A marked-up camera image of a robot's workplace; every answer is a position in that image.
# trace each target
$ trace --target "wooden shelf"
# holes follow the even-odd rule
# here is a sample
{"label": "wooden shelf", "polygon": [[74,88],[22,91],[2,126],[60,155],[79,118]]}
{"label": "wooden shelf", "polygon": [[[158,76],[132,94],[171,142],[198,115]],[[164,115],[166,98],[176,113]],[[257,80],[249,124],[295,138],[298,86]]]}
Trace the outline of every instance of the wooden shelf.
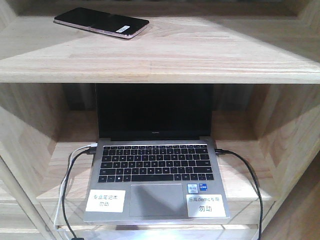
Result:
{"label": "wooden shelf", "polygon": [[[75,7],[150,24],[122,40],[53,23]],[[0,44],[0,82],[320,83],[320,35],[281,3],[36,1]]]}
{"label": "wooden shelf", "polygon": [[[71,111],[68,114],[66,124],[63,126],[60,141],[52,154],[51,161],[44,175],[41,194],[37,200],[53,219],[59,197],[60,183],[67,169],[68,156],[76,148],[92,143],[97,139],[95,112]],[[244,112],[215,112],[213,114],[213,136],[216,136],[216,144],[219,148],[236,151],[247,158],[255,169],[261,185],[261,194],[264,202],[265,213],[277,200],[278,193],[274,179],[263,158],[261,149],[253,130],[251,129]],[[92,156],[81,156],[74,165],[71,173],[71,185],[66,195],[68,219],[73,225],[87,225],[83,222],[85,209],[85,197],[89,185]],[[242,162],[232,156],[223,156],[218,159],[222,181],[226,197],[230,207],[231,219],[196,219],[166,221],[136,221],[122,222],[128,225],[203,225],[203,224],[235,224],[254,225],[259,219],[259,202],[252,185],[248,170]],[[65,225],[62,218],[59,224]]]}

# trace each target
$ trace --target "power cord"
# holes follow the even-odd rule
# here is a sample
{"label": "power cord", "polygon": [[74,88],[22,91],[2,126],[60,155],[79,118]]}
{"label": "power cord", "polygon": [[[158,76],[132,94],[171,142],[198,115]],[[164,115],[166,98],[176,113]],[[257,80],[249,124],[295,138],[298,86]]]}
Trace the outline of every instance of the power cord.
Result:
{"label": "power cord", "polygon": [[255,176],[255,171],[253,170],[253,168],[251,167],[251,165],[249,164],[249,162],[247,160],[245,160],[242,156],[240,156],[239,154],[233,152],[233,151],[229,151],[229,150],[223,150],[223,149],[215,149],[215,154],[218,156],[218,155],[224,155],[224,154],[231,154],[231,155],[234,155],[236,156],[237,158],[239,158],[244,164],[245,166],[248,168],[250,174],[251,174],[251,177],[254,181],[254,185],[255,185],[255,188],[256,188],[256,192],[257,192],[257,195],[258,195],[258,198],[259,198],[259,201],[260,201],[260,218],[259,218],[259,233],[258,233],[258,239],[257,240],[261,240],[261,233],[262,233],[262,218],[263,218],[263,214],[264,214],[264,205],[263,205],[263,202],[262,202],[262,197],[261,197],[261,193],[260,193],[260,189],[259,189],[259,183],[257,181],[257,178]]}
{"label": "power cord", "polygon": [[[56,229],[56,231],[59,231],[59,226],[57,226],[56,222],[57,222],[57,219],[58,219],[58,215],[59,215],[59,208],[60,208],[60,205],[62,205],[62,212],[63,212],[63,218],[64,218],[64,221],[67,225],[67,227],[69,228],[70,232],[72,233],[72,235],[74,236],[74,238],[72,238],[71,240],[84,240],[84,238],[81,238],[81,237],[77,237],[75,232],[71,229],[71,226],[68,222],[68,219],[67,219],[67,216],[66,216],[66,209],[65,209],[65,197],[66,197],[66,190],[67,190],[67,186],[68,186],[68,179],[69,179],[69,176],[70,176],[70,172],[71,172],[71,169],[76,161],[76,159],[86,153],[87,155],[94,155],[96,154],[96,151],[97,151],[97,143],[92,143],[92,144],[89,144],[89,145],[86,145],[86,146],[82,146],[82,147],[79,147],[77,148],[76,150],[74,150],[71,154],[70,154],[70,157],[69,157],[69,166],[68,166],[68,169],[67,169],[67,172],[61,182],[61,186],[60,186],[60,190],[59,190],[59,200],[58,200],[58,205],[57,205],[57,208],[56,208],[56,213],[55,213],[55,218],[54,218],[54,228]],[[79,150],[82,150],[82,149],[86,149],[82,152],[80,152],[79,154],[77,154],[75,157],[74,157],[74,154],[79,151]]]}

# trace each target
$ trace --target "laptop screen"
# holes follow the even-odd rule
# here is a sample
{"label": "laptop screen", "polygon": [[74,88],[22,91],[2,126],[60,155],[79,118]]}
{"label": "laptop screen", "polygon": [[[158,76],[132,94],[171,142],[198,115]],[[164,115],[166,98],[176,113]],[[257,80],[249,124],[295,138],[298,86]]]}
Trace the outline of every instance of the laptop screen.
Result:
{"label": "laptop screen", "polygon": [[197,139],[209,136],[211,84],[97,83],[100,138]]}

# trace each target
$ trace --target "sticker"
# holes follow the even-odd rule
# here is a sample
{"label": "sticker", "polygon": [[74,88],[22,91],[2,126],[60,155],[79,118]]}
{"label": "sticker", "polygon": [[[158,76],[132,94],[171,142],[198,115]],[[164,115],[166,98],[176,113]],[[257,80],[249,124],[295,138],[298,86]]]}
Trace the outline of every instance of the sticker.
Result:
{"label": "sticker", "polygon": [[187,194],[188,216],[193,218],[225,218],[221,194]]}
{"label": "sticker", "polygon": [[197,184],[188,184],[188,194],[197,194],[198,185]]}
{"label": "sticker", "polygon": [[124,211],[125,190],[92,189],[86,203],[86,212],[122,213]]}
{"label": "sticker", "polygon": [[199,183],[199,188],[200,188],[200,191],[208,191],[207,184],[205,183]]}
{"label": "sticker", "polygon": [[122,32],[124,32],[125,30],[127,30],[128,28],[130,28],[130,26],[124,25],[122,28],[118,29],[116,32],[117,32],[117,33],[122,33]]}

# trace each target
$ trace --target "smartphone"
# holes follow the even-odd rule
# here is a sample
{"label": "smartphone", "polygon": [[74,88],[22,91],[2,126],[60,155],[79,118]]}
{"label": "smartphone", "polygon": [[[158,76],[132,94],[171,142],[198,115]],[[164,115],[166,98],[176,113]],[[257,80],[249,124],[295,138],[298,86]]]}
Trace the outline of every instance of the smartphone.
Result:
{"label": "smartphone", "polygon": [[58,15],[53,22],[124,39],[132,39],[142,32],[149,23],[148,20],[140,18],[115,15],[83,7],[77,7]]}

